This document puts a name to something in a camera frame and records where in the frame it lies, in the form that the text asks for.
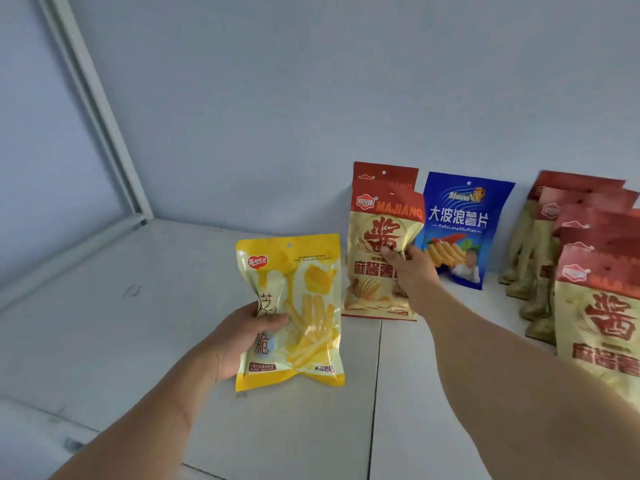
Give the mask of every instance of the blue snack bag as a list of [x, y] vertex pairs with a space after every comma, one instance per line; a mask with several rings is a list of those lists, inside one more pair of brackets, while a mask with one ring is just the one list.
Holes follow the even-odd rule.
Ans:
[[490, 178], [429, 172], [424, 186], [426, 221], [415, 245], [428, 252], [438, 273], [482, 290], [502, 206], [515, 184]]

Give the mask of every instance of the person's right hand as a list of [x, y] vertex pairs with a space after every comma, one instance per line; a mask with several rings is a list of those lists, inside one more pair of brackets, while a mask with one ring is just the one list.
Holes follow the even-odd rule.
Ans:
[[421, 252], [414, 245], [410, 245], [404, 253], [406, 260], [387, 247], [382, 247], [380, 250], [382, 257], [396, 270], [398, 284], [409, 297], [409, 302], [428, 292], [429, 289], [442, 287], [438, 272], [428, 254]]

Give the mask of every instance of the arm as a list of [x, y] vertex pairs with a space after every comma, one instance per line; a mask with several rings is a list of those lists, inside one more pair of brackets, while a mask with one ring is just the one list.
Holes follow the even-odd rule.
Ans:
[[133, 409], [66, 462], [50, 480], [175, 480], [191, 428], [213, 385], [236, 375], [256, 334], [286, 315], [254, 316], [256, 303], [230, 314], [180, 359]]
[[640, 415], [601, 381], [476, 315], [441, 286], [431, 260], [384, 250], [433, 335], [456, 417], [494, 480], [631, 480]]

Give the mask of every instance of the hand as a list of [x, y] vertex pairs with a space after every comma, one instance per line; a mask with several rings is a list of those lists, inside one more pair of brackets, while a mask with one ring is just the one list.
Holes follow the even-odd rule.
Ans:
[[415, 300], [420, 297], [430, 288], [442, 288], [438, 272], [428, 254], [421, 252], [414, 245], [409, 245], [404, 252], [407, 257], [406, 260], [388, 247], [382, 247], [380, 250], [382, 257], [396, 270], [398, 284], [407, 293], [410, 303], [412, 299]]
[[257, 301], [238, 308], [198, 345], [215, 354], [216, 382], [236, 375], [240, 368], [240, 355], [249, 350], [258, 333], [279, 330], [289, 320], [285, 314], [257, 317], [257, 311]]

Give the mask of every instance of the person's left hand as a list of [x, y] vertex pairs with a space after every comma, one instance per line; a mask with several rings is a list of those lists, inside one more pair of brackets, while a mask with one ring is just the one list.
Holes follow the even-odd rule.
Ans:
[[285, 314], [257, 317], [257, 311], [257, 301], [238, 308], [198, 345], [216, 356], [216, 382], [236, 375], [240, 368], [240, 355], [253, 345], [258, 333], [279, 330], [288, 322]]

